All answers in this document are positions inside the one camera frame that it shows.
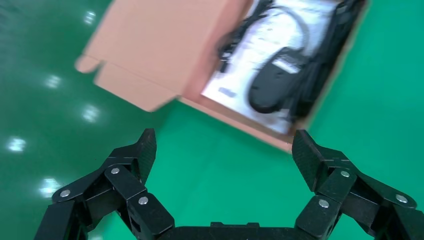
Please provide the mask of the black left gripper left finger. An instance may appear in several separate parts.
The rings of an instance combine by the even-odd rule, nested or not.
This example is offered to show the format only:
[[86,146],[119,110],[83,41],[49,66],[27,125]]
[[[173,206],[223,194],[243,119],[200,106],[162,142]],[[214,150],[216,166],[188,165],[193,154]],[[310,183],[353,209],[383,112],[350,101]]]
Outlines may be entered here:
[[145,185],[156,152],[152,128],[137,142],[115,148],[98,169],[52,195],[35,239],[86,240],[112,212],[138,240],[157,240],[172,230],[174,218]]

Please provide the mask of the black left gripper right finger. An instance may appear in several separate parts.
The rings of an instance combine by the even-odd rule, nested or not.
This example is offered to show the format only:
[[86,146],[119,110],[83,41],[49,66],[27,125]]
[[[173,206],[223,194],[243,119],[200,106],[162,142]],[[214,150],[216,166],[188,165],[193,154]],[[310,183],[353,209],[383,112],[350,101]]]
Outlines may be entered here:
[[362,173],[339,150],[317,144],[302,129],[295,132],[292,158],[313,197],[295,221],[312,240],[326,240],[342,215],[376,240],[421,240],[424,214],[416,201]]

